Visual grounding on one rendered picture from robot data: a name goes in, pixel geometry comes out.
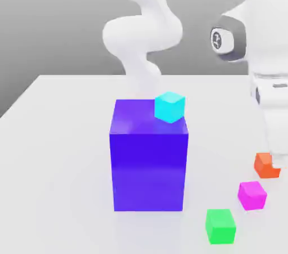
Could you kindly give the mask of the small green cube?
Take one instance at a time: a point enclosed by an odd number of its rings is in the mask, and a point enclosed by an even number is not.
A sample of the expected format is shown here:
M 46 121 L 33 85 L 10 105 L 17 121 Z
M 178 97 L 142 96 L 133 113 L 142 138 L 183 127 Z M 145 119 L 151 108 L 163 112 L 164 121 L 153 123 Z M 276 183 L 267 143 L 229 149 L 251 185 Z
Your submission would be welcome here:
M 230 209 L 208 209 L 205 230 L 210 244 L 233 244 L 236 223 Z

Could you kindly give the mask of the small magenta cube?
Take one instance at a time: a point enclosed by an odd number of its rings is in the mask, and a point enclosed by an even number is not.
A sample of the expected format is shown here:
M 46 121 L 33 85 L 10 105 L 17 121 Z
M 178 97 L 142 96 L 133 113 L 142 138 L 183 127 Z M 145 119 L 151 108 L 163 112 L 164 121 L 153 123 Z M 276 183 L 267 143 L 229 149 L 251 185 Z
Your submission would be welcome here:
M 262 210 L 266 203 L 267 192 L 258 181 L 241 182 L 237 197 L 244 210 Z

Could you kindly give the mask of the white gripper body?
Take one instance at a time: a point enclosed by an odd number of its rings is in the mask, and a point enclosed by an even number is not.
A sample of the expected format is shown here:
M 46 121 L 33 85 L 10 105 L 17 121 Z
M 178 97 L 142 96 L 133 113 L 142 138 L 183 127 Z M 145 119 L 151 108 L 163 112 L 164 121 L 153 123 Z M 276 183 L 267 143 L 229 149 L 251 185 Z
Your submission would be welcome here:
M 288 106 L 261 107 L 269 151 L 288 155 Z

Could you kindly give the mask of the large blue box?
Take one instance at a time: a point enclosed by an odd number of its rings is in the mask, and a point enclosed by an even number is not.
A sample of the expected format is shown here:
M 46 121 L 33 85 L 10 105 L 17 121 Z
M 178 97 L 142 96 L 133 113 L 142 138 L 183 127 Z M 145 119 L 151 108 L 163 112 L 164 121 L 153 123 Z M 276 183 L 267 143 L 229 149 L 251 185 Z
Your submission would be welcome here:
M 115 211 L 183 210 L 184 118 L 167 123 L 155 118 L 153 100 L 117 99 L 109 139 Z

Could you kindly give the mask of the small cyan cube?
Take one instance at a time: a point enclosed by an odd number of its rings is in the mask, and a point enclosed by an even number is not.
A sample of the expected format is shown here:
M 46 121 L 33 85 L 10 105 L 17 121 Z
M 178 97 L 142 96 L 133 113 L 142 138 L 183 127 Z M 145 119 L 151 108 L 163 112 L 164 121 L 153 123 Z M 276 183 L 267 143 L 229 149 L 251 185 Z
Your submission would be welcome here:
M 166 92 L 155 98 L 155 117 L 174 123 L 184 117 L 186 98 L 174 92 Z

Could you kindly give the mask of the small orange cube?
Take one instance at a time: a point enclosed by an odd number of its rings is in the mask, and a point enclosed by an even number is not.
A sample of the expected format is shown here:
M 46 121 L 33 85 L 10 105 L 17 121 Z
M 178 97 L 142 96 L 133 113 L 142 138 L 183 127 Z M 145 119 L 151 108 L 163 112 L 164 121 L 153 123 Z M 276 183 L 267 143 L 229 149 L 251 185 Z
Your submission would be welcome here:
M 261 179 L 279 178 L 281 169 L 274 168 L 272 156 L 269 153 L 257 153 L 254 161 L 254 169 Z

